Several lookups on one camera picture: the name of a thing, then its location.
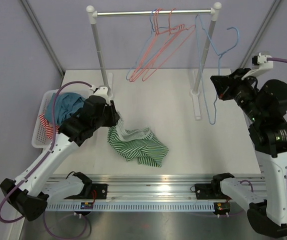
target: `metal rod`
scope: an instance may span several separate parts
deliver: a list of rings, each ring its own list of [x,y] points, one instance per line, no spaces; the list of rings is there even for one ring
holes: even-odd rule
[[[65,70],[63,69],[63,66],[60,64],[54,50],[52,49],[52,47],[51,47],[41,25],[40,25],[40,23],[36,17],[36,14],[34,13],[33,8],[31,7],[28,0],[19,0],[19,2],[21,3],[23,9],[27,13],[34,29],[36,30],[38,36],[40,37],[40,40],[41,40],[42,44],[44,45],[46,51],[48,52],[53,64],[56,66],[61,78],[63,78],[65,76]]]
[[[119,16],[149,16],[150,14],[154,13],[155,11],[116,11],[116,12],[97,12],[96,16],[99,17],[119,17]],[[163,10],[160,11],[159,15],[169,15],[169,14],[176,14],[176,15],[197,15],[197,14],[211,14],[212,9],[199,9],[199,10]]]
[[[96,23],[91,24],[91,29],[92,29],[92,33],[93,33],[95,48],[97,50],[97,55],[98,55],[98,60],[99,60],[99,64],[100,64],[100,70],[101,70],[103,84],[108,87],[108,93],[110,93],[110,87],[108,84],[106,66],[105,66],[104,57],[103,57],[103,53],[102,53],[102,47],[101,47],[100,41],[99,41],[97,24]]]
[[[216,21],[211,21],[210,22],[209,29],[208,29],[208,35],[209,35],[210,39],[213,37],[215,25],[216,25]],[[206,41],[205,41],[205,44],[204,44],[202,57],[201,57],[201,69],[199,69],[197,77],[195,79],[194,87],[193,87],[193,93],[197,93],[198,92],[198,88],[199,88],[199,85],[200,85],[200,80],[202,78],[202,74],[203,74],[203,71],[204,71],[205,63],[206,63],[206,60],[207,60],[209,46],[210,46],[210,40],[207,37]]]
[[[268,10],[264,20],[262,21],[257,33],[255,34],[245,56],[242,59],[242,62],[239,66],[240,69],[243,69],[247,66],[248,59],[252,56],[253,52],[255,51],[256,47],[258,46],[260,40],[262,39],[263,33],[267,30],[273,16],[275,15],[277,9],[280,7],[280,3],[283,0],[274,0],[270,9]]]

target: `teal fabric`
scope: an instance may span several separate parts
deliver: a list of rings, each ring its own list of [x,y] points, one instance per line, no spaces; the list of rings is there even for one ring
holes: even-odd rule
[[[108,131],[108,143],[126,161],[138,159],[138,164],[162,166],[168,147],[161,143],[150,128],[126,130],[122,119]]]
[[[44,118],[47,119],[50,123],[53,122],[52,110],[55,95],[55,93],[52,95],[44,114]],[[85,98],[75,92],[65,92],[63,94],[60,94],[57,97],[54,105],[55,124],[61,126],[64,120],[70,118],[72,114],[74,114],[78,109],[84,106],[84,101]]]

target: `laundry basket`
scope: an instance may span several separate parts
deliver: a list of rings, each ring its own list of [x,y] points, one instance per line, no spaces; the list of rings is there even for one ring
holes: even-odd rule
[[[46,130],[43,127],[43,125],[40,122],[39,119],[39,115],[42,113],[46,112],[47,106],[50,102],[50,100],[52,99],[53,94],[55,94],[57,90],[50,90],[47,91],[42,98],[41,101],[41,105],[39,108],[39,112],[38,112],[38,116],[37,116],[37,120],[35,122],[35,126],[34,126],[34,130],[33,130],[33,134],[32,134],[32,140],[31,140],[31,144],[33,147],[37,148],[37,149],[44,149],[46,148],[51,140],[46,136]],[[71,93],[71,90],[62,90],[60,93]],[[74,90],[74,93],[80,94],[81,96],[83,96],[85,99],[89,98],[89,96],[93,93],[90,90]]]

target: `table top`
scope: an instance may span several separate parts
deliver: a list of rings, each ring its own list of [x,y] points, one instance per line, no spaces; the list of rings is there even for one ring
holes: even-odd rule
[[[189,95],[191,69],[159,69],[145,82],[141,79],[128,82],[125,79],[128,70],[107,72],[113,73],[113,100],[124,119],[125,128],[150,127],[156,137],[169,147],[162,167],[139,165],[136,159],[127,162],[108,144],[108,128],[101,127],[54,174],[71,171],[114,176],[260,174],[244,114],[234,100],[217,101],[217,122],[210,125],[201,92],[202,119],[195,120]],[[212,120],[216,91],[210,76],[217,73],[217,69],[204,69],[203,72]],[[230,73],[230,69],[221,70],[222,75]],[[72,81],[103,85],[100,70],[67,70],[62,84]],[[67,87],[72,92],[85,88],[83,84]]]

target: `blue cloth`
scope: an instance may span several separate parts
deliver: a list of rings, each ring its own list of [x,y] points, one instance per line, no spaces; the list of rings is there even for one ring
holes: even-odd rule
[[[52,111],[55,95],[55,93],[52,95],[44,114],[44,118],[47,119],[49,123],[53,123]],[[85,98],[75,92],[66,92],[60,94],[57,97],[54,105],[55,124],[61,126],[64,120],[70,118],[72,114],[84,106],[84,101]]]

